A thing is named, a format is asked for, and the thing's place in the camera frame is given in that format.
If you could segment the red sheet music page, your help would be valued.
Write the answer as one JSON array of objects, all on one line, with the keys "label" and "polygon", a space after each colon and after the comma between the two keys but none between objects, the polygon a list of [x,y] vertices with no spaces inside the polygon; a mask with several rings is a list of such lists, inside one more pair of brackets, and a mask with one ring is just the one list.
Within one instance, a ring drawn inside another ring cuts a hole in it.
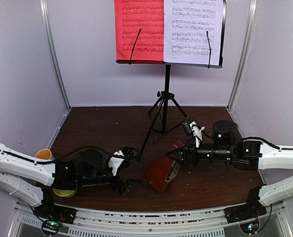
[{"label": "red sheet music page", "polygon": [[116,0],[117,61],[164,61],[164,2]]}]

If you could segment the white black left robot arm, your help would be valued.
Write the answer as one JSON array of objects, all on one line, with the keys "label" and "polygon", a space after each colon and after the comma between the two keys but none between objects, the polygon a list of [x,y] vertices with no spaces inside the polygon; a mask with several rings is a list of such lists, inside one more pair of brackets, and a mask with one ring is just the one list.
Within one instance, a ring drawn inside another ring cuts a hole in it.
[{"label": "white black left robot arm", "polygon": [[96,146],[76,148],[60,158],[44,160],[17,152],[0,142],[0,187],[32,207],[39,207],[48,219],[59,215],[52,193],[29,184],[30,179],[52,189],[77,190],[82,187],[111,185],[112,190],[126,195],[142,180],[123,180],[119,171],[139,156],[132,147],[110,153]]}]

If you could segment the black perforated music stand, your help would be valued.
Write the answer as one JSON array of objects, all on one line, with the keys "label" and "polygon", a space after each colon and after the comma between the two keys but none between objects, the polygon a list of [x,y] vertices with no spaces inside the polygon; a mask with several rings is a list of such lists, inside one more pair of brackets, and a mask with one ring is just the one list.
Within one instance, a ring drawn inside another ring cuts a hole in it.
[{"label": "black perforated music stand", "polygon": [[160,130],[161,134],[167,134],[168,130],[166,129],[167,125],[167,111],[168,111],[168,104],[169,102],[175,102],[174,94],[169,91],[169,82],[170,82],[170,70],[172,65],[174,64],[167,64],[163,62],[153,62],[153,61],[137,61],[137,62],[127,62],[127,61],[117,61],[119,64],[158,64],[165,66],[165,87],[163,91],[158,92],[158,99],[154,103],[153,107],[149,110],[149,114],[153,115],[153,121],[157,121],[158,119],[162,122],[162,128]]}]

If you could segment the brown wooden metronome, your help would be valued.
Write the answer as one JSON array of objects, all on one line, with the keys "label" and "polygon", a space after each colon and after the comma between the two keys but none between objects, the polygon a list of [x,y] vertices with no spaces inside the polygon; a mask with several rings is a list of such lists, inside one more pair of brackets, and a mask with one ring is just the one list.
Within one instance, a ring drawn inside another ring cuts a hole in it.
[{"label": "brown wooden metronome", "polygon": [[163,155],[153,162],[144,172],[143,178],[159,194],[167,192],[179,173],[180,164],[169,158],[166,153],[180,148],[183,143],[177,140]]}]

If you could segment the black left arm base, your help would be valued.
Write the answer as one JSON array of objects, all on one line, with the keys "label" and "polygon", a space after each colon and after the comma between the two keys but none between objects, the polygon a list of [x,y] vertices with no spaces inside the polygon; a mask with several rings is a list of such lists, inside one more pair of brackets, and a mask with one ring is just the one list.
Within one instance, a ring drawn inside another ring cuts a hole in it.
[{"label": "black left arm base", "polygon": [[56,204],[42,204],[34,208],[34,213],[41,218],[73,224],[77,210]]}]

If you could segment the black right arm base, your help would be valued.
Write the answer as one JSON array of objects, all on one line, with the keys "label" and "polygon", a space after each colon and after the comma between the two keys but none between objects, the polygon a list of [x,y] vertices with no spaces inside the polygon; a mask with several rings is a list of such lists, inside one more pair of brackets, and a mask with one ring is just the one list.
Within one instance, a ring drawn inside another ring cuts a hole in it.
[{"label": "black right arm base", "polygon": [[245,204],[224,209],[224,214],[228,224],[255,219],[266,213],[266,206],[261,204],[258,198],[248,199]]}]

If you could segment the white sheet music page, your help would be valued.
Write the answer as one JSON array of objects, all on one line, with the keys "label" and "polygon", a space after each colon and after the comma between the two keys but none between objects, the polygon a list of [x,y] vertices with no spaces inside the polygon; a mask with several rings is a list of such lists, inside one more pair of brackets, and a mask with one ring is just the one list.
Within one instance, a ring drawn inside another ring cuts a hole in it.
[{"label": "white sheet music page", "polygon": [[222,67],[224,0],[164,1],[164,62]]}]

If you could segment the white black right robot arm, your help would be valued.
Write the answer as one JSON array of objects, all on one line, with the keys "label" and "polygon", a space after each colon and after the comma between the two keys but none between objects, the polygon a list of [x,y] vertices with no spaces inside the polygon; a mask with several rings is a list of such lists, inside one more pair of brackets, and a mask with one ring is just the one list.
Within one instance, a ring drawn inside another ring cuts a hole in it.
[{"label": "white black right robot arm", "polygon": [[[167,156],[183,166],[219,161],[246,171],[293,169],[293,146],[275,145],[260,137],[241,138],[237,124],[228,120],[218,120],[212,125],[212,143],[202,141],[204,127],[187,120],[182,125],[193,140],[168,151]],[[290,197],[293,197],[293,176],[250,190],[241,213],[251,218],[260,211],[260,205],[269,206]]]}]

